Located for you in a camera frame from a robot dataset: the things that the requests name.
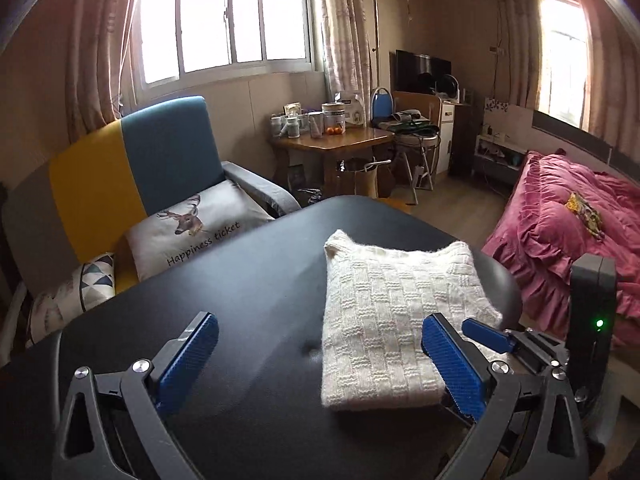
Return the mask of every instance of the deer head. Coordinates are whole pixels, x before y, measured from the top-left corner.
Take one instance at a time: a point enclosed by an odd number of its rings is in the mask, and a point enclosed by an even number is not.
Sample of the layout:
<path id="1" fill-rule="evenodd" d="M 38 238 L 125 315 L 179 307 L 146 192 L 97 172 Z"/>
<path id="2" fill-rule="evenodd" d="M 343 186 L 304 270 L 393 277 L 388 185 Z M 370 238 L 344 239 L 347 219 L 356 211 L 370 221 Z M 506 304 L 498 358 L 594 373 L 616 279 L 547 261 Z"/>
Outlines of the deer head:
<path id="1" fill-rule="evenodd" d="M 199 233 L 204 225 L 198 218 L 198 205 L 200 204 L 200 196 L 195 195 L 186 201 L 190 206 L 190 211 L 184 215 L 178 215 L 167 209 L 158 213 L 158 218 L 167 219 L 173 218 L 178 221 L 178 227 L 175 230 L 176 235 L 181 235 L 183 232 L 188 231 L 190 236 Z"/>

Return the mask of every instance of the white knit sweater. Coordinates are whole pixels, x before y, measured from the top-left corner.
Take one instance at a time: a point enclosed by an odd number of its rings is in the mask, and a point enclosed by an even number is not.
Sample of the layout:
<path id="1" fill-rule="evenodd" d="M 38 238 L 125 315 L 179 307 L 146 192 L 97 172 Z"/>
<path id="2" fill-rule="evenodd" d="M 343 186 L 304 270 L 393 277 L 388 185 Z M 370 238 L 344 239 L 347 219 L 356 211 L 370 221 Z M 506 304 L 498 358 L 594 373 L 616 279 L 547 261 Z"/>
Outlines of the white knit sweater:
<path id="1" fill-rule="evenodd" d="M 408 253 L 361 246 L 338 230 L 324 250 L 322 405 L 367 410 L 437 404 L 444 382 L 420 348 L 422 320 L 441 312 L 459 333 L 467 317 L 491 326 L 501 321 L 468 245 Z"/>

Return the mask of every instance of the jar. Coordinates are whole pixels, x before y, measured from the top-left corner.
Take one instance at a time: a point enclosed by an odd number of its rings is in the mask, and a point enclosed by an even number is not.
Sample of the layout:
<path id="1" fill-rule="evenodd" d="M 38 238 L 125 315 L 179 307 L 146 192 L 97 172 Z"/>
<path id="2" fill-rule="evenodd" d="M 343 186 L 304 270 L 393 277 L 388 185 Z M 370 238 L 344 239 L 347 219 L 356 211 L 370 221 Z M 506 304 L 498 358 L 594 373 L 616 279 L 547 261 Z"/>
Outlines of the jar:
<path id="1" fill-rule="evenodd" d="M 300 121 L 297 115 L 287 117 L 287 135 L 289 139 L 296 139 L 300 136 Z"/>
<path id="2" fill-rule="evenodd" d="M 325 103 L 322 105 L 324 115 L 324 134 L 341 135 L 345 131 L 344 104 Z"/>
<path id="3" fill-rule="evenodd" d="M 309 112 L 309 129 L 314 139 L 319 139 L 324 133 L 324 114 L 322 112 Z"/>
<path id="4" fill-rule="evenodd" d="M 300 121 L 300 133 L 303 134 L 309 131 L 309 114 L 301 114 L 298 116 Z"/>
<path id="5" fill-rule="evenodd" d="M 283 115 L 271 116 L 271 136 L 280 137 L 282 135 L 282 127 L 286 124 L 286 120 Z"/>

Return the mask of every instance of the black table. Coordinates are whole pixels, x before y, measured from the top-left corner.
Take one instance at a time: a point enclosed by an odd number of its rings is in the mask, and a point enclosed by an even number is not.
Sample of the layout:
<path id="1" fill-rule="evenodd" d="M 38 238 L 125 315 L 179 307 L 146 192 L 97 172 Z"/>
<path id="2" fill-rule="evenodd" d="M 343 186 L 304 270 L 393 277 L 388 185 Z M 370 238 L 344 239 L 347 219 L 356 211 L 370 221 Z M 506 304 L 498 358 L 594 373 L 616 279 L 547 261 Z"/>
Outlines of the black table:
<path id="1" fill-rule="evenodd" d="M 400 250 L 454 241 L 368 198 L 337 197 L 146 280 L 0 370 L 0 460 L 11 456 L 16 478 L 48 478 L 53 405 L 64 402 L 74 370 L 120 371 L 151 358 L 205 310 L 218 318 L 220 341 L 167 422 L 205 478 L 433 476 L 458 431 L 444 410 L 334 413 L 320 404 L 323 246 L 339 228 L 356 242 Z M 522 304 L 514 280 L 480 251 L 474 259 L 504 327 L 516 326 Z"/>

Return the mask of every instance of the blue and yellow armchair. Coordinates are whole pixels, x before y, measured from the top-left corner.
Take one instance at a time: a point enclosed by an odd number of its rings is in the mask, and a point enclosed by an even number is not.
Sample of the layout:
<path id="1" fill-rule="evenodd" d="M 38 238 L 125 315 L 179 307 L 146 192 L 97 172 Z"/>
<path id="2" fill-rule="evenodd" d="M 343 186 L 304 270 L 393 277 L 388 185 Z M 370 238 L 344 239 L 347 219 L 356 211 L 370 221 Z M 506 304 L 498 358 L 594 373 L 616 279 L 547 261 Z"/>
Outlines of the blue and yellow armchair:
<path id="1" fill-rule="evenodd" d="M 107 251 L 118 293 L 138 282 L 124 233 L 226 178 L 272 215 L 300 209 L 281 187 L 220 162 L 204 99 L 180 98 L 108 124 L 38 168 L 9 193 L 2 222 L 33 296 Z"/>

